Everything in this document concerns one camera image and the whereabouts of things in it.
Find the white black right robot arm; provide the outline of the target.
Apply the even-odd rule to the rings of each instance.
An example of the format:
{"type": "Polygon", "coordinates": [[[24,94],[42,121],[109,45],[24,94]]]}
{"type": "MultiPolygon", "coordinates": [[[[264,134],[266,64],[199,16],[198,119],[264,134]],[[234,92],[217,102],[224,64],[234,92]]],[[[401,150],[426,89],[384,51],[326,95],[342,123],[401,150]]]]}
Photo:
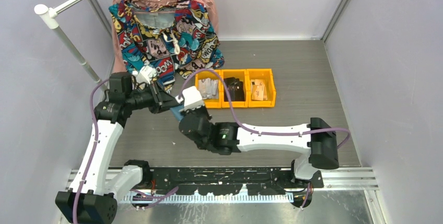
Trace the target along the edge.
{"type": "Polygon", "coordinates": [[[237,122],[212,123],[204,107],[180,109],[179,131],[198,149],[219,155],[254,150],[282,150],[299,154],[294,161],[290,181],[302,188],[318,170],[334,170],[339,165],[338,128],[322,118],[294,126],[254,126],[237,122]]]}

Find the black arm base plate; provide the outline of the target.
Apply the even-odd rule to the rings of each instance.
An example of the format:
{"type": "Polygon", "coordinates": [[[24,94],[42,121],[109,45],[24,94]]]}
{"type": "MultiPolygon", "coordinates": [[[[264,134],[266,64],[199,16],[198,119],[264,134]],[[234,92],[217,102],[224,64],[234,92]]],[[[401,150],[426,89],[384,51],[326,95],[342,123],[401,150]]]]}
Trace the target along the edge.
{"type": "Polygon", "coordinates": [[[237,195],[242,187],[247,195],[283,195],[306,189],[323,188],[320,171],[309,180],[296,179],[292,168],[282,167],[154,167],[150,181],[134,186],[156,195],[166,194],[177,187],[178,195],[213,194],[237,195]]]}

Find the yellow three-compartment bin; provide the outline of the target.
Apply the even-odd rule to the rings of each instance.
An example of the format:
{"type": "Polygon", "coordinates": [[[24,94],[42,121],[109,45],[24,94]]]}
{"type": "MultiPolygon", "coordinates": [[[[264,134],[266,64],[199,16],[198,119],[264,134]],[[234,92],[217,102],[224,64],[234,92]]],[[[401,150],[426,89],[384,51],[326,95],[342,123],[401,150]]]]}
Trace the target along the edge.
{"type": "Polygon", "coordinates": [[[216,75],[205,71],[195,77],[207,108],[228,108],[231,96],[234,108],[273,108],[276,102],[274,75],[268,69],[223,69],[216,75]]]}

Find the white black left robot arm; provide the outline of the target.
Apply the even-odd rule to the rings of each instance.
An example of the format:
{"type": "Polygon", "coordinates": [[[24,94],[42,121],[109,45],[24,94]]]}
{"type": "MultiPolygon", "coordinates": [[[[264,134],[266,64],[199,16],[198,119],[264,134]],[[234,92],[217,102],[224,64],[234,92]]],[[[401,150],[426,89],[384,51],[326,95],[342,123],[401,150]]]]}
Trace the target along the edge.
{"type": "Polygon", "coordinates": [[[136,88],[134,78],[128,72],[114,73],[100,83],[107,87],[105,100],[94,105],[94,95],[90,95],[92,132],[87,150],[68,189],[59,191],[55,198],[70,223],[112,223],[123,196],[153,183],[149,163],[143,160],[127,161],[116,177],[106,181],[114,148],[132,112],[148,108],[156,114],[180,104],[158,82],[136,88]]]}

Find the blue leather card holder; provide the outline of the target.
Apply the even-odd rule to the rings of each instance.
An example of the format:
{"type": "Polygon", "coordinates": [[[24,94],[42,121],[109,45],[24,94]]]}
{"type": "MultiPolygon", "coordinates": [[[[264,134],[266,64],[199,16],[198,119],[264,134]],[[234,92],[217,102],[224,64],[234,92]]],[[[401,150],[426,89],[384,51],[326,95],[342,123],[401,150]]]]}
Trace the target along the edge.
{"type": "Polygon", "coordinates": [[[183,119],[183,114],[182,114],[182,110],[183,110],[183,106],[179,105],[177,107],[173,107],[170,109],[170,111],[172,112],[173,116],[176,118],[176,120],[178,122],[181,122],[181,120],[183,119]]]}

